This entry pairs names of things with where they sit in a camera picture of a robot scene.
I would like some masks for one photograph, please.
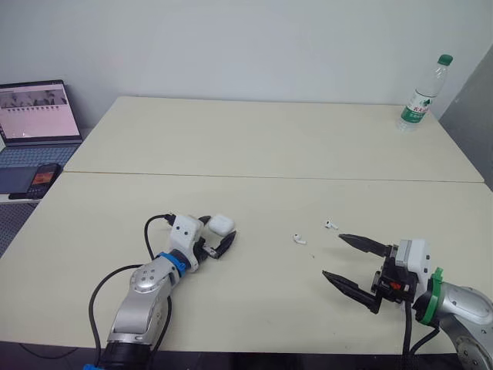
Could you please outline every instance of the white wall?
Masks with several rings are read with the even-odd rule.
[[[0,0],[0,82],[62,78],[94,126],[122,94],[405,103],[447,52],[440,116],[492,15],[492,0]]]

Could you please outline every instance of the white table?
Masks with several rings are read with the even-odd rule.
[[[401,109],[124,96],[65,170],[483,182],[430,113],[396,129]]]
[[[423,237],[444,279],[492,295],[491,192],[482,183],[287,180],[63,173],[0,259],[0,340],[92,347],[87,304],[117,267],[144,263],[143,225],[174,211],[231,216],[238,237],[173,291],[162,349],[220,352],[400,353],[404,314],[379,315],[344,297],[321,275],[369,289],[379,257],[324,228],[384,243]],[[154,251],[169,230],[150,229]],[[308,245],[295,244],[294,233]],[[129,274],[96,301],[102,342]],[[429,332],[414,325],[413,341]],[[424,352],[453,352],[444,334]]]

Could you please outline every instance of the white earbud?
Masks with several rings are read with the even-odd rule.
[[[299,234],[293,235],[293,240],[295,243],[298,243],[298,244],[306,244],[307,243],[305,240],[301,240],[301,235],[299,235]]]
[[[325,227],[326,227],[327,229],[339,230],[339,227],[338,227],[336,224],[334,224],[331,220],[329,220],[329,221],[327,221],[327,222],[325,223]]]

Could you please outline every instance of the phone screen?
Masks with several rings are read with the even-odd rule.
[[[32,185],[43,185],[44,183],[49,183],[54,175],[54,172],[37,173],[32,180]]]

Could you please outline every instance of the green ring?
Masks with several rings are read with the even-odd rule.
[[[430,301],[428,302],[428,307],[426,307],[426,312],[420,323],[423,325],[428,325],[437,310],[438,299],[440,297],[441,282],[443,280],[441,273],[444,271],[443,268],[437,267],[435,272],[431,275],[431,280],[433,281],[433,290],[431,291]]]

